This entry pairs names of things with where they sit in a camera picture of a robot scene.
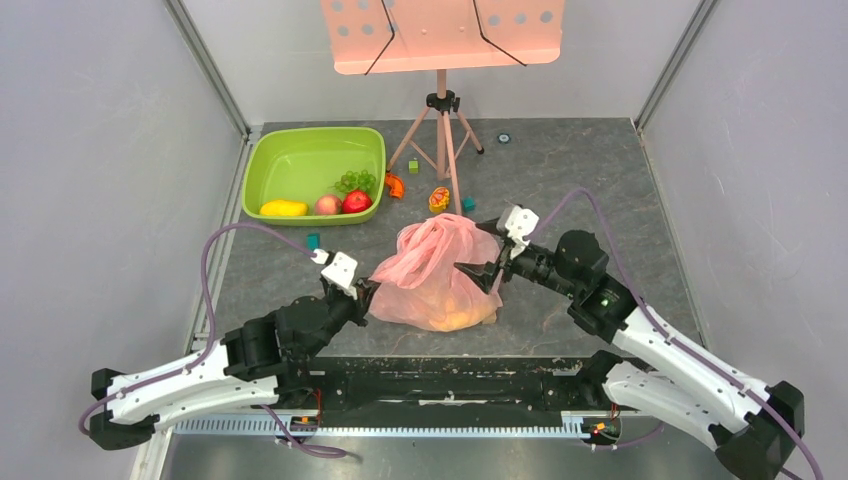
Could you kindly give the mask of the pink plastic bag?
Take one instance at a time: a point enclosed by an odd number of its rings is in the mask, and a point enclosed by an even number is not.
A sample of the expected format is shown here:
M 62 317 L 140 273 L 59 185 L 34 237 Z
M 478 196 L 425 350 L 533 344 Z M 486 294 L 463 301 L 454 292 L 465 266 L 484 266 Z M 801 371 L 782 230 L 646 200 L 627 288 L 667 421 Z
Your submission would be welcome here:
M 493 261 L 499 251 L 492 235 L 460 215 L 439 214 L 408 225 L 398 233 L 396 253 L 382 261 L 370 276 L 381 286 L 373 296 L 369 313 L 383 322 L 435 331 L 428 320 L 445 297 L 466 293 L 500 297 L 496 289 L 483 292 L 454 268 L 455 262 Z

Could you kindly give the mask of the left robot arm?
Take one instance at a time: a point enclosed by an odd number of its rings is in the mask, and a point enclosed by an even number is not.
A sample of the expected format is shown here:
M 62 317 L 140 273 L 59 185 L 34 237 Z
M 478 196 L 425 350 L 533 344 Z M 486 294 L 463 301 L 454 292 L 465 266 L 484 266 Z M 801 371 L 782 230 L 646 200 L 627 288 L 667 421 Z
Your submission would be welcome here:
M 103 368 L 91 376 L 95 404 L 82 431 L 107 451 L 139 446 L 159 431 L 228 408 L 302 407 L 314 394 L 310 363 L 348 323 L 366 326 L 379 283 L 360 278 L 347 294 L 325 282 L 245 322 L 200 352 L 138 373 Z

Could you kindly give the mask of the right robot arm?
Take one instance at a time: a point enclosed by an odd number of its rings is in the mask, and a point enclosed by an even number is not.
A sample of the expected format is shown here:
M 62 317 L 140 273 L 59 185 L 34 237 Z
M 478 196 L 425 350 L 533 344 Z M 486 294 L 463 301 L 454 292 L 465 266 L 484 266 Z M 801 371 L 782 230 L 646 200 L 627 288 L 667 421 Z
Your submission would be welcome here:
M 599 351 L 578 372 L 577 392 L 591 408 L 609 402 L 646 413 L 689 434 L 739 479 L 774 479 L 804 431 L 804 396 L 792 384 L 748 375 L 689 339 L 607 271 L 594 234 L 565 232 L 555 249 L 531 244 L 516 221 L 476 224 L 502 242 L 494 260 L 456 269 L 490 292 L 498 278 L 519 276 L 570 299 L 582 330 L 646 362 Z

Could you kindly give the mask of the yellow fruit in bag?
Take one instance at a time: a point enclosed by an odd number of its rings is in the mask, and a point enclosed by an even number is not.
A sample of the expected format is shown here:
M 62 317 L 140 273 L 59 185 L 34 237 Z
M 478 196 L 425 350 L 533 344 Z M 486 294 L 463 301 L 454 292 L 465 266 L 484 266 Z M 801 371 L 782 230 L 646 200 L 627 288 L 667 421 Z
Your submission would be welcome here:
M 428 320 L 435 331 L 451 332 L 467 329 L 478 324 L 503 305 L 498 295 L 483 293 L 456 294 L 445 297 Z

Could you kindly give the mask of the red fake apple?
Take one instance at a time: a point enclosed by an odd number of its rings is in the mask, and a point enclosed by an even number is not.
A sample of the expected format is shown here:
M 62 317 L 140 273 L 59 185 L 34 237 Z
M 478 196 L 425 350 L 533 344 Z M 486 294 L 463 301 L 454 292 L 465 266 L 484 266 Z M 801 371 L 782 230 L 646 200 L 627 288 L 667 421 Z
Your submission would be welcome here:
M 342 201 L 341 211 L 344 214 L 358 214 L 368 210 L 373 205 L 369 194 L 361 189 L 348 193 Z

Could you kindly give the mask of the pink fake peach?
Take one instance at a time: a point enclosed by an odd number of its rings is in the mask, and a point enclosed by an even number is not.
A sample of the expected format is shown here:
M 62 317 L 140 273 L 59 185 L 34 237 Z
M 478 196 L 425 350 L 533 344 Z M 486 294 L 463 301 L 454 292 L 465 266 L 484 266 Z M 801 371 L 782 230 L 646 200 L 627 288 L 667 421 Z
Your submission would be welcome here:
M 343 201 L 336 195 L 326 194 L 318 198 L 313 207 L 316 216 L 338 215 L 342 213 Z

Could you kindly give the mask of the green fake grapes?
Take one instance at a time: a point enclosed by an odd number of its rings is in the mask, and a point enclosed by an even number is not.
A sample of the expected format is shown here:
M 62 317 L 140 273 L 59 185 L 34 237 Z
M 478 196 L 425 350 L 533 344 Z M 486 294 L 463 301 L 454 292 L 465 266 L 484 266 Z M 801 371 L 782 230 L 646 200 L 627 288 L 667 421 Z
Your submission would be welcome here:
M 333 188 L 345 195 L 355 190 L 361 190 L 370 194 L 376 186 L 376 177 L 368 170 L 361 170 L 347 171 L 334 183 Z

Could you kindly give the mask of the yellow fake mango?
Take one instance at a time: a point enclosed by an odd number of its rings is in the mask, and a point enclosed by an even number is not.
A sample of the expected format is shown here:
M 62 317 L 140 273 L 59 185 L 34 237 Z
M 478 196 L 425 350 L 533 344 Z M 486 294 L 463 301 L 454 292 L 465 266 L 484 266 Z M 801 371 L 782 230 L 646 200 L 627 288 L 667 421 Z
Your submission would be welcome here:
M 263 204 L 259 215 L 263 217 L 301 217 L 309 214 L 309 205 L 303 202 L 275 199 Z

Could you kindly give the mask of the teal cube near stand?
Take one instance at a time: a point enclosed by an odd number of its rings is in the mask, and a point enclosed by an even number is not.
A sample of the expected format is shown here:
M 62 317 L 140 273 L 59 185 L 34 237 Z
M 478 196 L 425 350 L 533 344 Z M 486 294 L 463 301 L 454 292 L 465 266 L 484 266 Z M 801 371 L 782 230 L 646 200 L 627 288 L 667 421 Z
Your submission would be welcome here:
M 464 197 L 461 199 L 461 207 L 464 212 L 474 211 L 476 203 L 472 197 Z

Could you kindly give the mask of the yellow butterfly toy block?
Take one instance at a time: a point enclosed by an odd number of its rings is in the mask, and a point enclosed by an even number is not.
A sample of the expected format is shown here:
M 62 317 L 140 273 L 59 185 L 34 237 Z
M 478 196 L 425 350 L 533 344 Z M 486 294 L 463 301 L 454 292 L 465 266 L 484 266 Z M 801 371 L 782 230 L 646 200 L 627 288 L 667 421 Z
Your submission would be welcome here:
M 448 188 L 437 187 L 428 198 L 428 209 L 431 213 L 440 214 L 450 205 L 450 191 Z

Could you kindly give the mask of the teal cube near basin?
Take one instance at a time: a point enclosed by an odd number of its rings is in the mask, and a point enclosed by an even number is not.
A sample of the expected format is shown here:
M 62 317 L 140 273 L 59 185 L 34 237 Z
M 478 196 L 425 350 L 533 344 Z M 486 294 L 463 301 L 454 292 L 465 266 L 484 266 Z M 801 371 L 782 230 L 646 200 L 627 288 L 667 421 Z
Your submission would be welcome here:
M 319 233 L 309 233 L 307 235 L 307 247 L 310 250 L 321 248 L 321 236 Z

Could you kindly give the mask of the orange arch toy block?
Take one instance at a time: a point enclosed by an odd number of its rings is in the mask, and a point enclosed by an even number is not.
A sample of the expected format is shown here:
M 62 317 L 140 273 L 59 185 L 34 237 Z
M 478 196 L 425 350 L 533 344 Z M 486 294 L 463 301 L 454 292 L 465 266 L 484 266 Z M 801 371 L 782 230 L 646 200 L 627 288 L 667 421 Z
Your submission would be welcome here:
M 387 171 L 384 176 L 385 186 L 387 188 L 387 192 L 390 198 L 393 199 L 403 199 L 405 196 L 405 183 L 403 180 Z

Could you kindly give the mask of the green plastic basin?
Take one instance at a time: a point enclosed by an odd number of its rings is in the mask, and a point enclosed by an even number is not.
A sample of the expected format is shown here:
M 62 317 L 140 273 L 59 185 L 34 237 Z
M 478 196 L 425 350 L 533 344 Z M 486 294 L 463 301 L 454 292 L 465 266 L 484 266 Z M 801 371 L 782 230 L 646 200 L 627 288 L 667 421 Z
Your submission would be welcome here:
M 275 226 L 341 226 L 361 224 L 377 212 L 384 193 L 386 146 L 383 136 L 369 127 L 304 127 L 272 131 L 255 145 L 243 178 L 241 207 L 258 221 Z M 368 170 L 377 179 L 369 194 L 373 205 L 358 214 L 316 216 L 313 207 L 318 198 L 345 194 L 333 185 L 347 171 Z M 301 217 L 263 217 L 261 206 L 271 200 L 285 199 L 309 205 L 309 214 Z

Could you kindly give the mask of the pink music stand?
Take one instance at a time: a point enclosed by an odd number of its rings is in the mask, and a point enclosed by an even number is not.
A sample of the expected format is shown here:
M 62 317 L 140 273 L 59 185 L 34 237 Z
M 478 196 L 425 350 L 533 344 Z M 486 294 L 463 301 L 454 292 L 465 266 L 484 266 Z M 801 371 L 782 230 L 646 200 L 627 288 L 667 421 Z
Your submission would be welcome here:
M 386 168 L 393 169 L 429 116 L 436 118 L 437 153 L 422 159 L 460 197 L 456 157 L 466 144 L 484 146 L 449 89 L 451 70 L 549 64 L 561 53 L 564 0 L 323 1 L 334 69 L 342 75 L 431 71 L 436 89 Z

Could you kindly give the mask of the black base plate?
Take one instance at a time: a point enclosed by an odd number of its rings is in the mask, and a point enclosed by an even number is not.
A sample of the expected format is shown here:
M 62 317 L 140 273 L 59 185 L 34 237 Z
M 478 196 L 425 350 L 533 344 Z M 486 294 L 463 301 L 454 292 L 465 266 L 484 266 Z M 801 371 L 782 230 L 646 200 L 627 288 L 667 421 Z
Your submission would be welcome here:
M 277 409 L 317 409 L 323 427 L 554 427 L 608 414 L 589 357 L 318 357 L 312 390 Z

